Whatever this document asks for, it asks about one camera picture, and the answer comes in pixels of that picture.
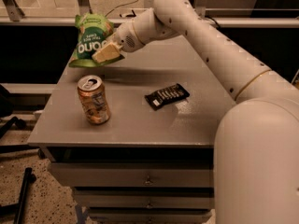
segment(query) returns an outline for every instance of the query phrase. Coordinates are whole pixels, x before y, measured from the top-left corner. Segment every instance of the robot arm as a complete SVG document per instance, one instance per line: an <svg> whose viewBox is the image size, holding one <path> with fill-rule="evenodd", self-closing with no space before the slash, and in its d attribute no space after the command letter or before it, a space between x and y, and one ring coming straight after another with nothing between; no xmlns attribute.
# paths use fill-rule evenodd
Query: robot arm
<svg viewBox="0 0 299 224"><path fill-rule="evenodd" d="M217 224L296 224L299 220L299 91L204 22L188 0L154 0L108 44L135 51L183 35L239 105L216 133Z"/></svg>

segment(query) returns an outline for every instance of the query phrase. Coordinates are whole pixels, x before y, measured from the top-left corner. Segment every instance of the floor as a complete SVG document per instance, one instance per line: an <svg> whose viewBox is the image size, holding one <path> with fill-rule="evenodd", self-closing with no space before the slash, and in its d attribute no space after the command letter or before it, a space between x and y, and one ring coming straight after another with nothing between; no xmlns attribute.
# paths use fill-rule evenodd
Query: floor
<svg viewBox="0 0 299 224"><path fill-rule="evenodd" d="M91 3L95 12L107 14L114 7L132 1L136 0L92 0ZM138 0L131 6L124 6L118 10L113 10L109 16L112 18L119 17L120 13L125 13L126 7L141 8L143 7L143 3L144 0ZM26 15L32 17L38 17L41 13L51 17L72 17L77 11L77 8L66 4L65 0L21 0L21 4ZM6 16L6 11L1 4L0 16ZM33 114L18 114L18 117L26 121L27 128L19 130L13 126L0 139L0 146L26 144L36 124L36 117ZM0 127L9 118L4 118L0 122ZM19 200L24 170L27 167L31 167L33 174L36 176L36 182L29 187L24 211L24 224L96 223L87 217L84 207L76 204L72 198L71 188L61 186L48 172L49 164L50 161L48 159L39 158L37 149L0 154L0 178L2 180L0 182L0 205L14 204ZM1 217L0 223L13 223L13 218L14 216ZM214 223L215 215L206 224Z"/></svg>

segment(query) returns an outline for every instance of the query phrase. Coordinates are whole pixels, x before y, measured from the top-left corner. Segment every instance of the soda can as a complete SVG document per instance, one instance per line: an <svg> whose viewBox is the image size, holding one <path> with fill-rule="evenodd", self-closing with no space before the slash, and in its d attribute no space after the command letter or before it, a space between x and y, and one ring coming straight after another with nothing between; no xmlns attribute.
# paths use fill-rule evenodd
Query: soda can
<svg viewBox="0 0 299 224"><path fill-rule="evenodd" d="M90 75L81 78L78 82L78 98L91 124L101 124L110 118L105 86L100 77Z"/></svg>

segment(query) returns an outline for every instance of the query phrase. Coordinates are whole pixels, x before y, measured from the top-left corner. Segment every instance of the black cord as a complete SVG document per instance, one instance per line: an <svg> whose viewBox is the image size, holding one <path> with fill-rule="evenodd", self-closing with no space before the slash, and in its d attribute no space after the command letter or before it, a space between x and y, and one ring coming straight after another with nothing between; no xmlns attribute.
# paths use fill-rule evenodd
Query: black cord
<svg viewBox="0 0 299 224"><path fill-rule="evenodd" d="M208 18L208 19L210 19L210 20L212 20L212 21L214 21L215 22L215 24L217 25L217 28L218 29L221 29L221 26L217 23L217 21L215 20L215 19L213 19L212 17L210 17L210 16L206 16L206 18Z"/></svg>
<svg viewBox="0 0 299 224"><path fill-rule="evenodd" d="M105 17L108 16L112 11L114 11L114 10L115 10L116 8L118 8L118 7L122 7L122 6L130 5L130 4L134 4L134 3L138 2L138 1L139 1L139 0L136 0L136 1L134 1L134 2L127 3L127 4L121 4L121 5L118 5L118 6L114 7L112 10L110 10L110 11L105 15Z"/></svg>

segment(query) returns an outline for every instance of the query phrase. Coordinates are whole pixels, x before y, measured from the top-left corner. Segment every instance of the can top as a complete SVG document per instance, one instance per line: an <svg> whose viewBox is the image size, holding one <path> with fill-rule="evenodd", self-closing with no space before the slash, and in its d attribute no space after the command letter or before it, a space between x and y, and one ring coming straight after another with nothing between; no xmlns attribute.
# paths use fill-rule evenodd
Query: can top
<svg viewBox="0 0 299 224"><path fill-rule="evenodd" d="M78 82L78 87L83 91L94 91L101 85L102 79L94 75L82 77Z"/></svg>

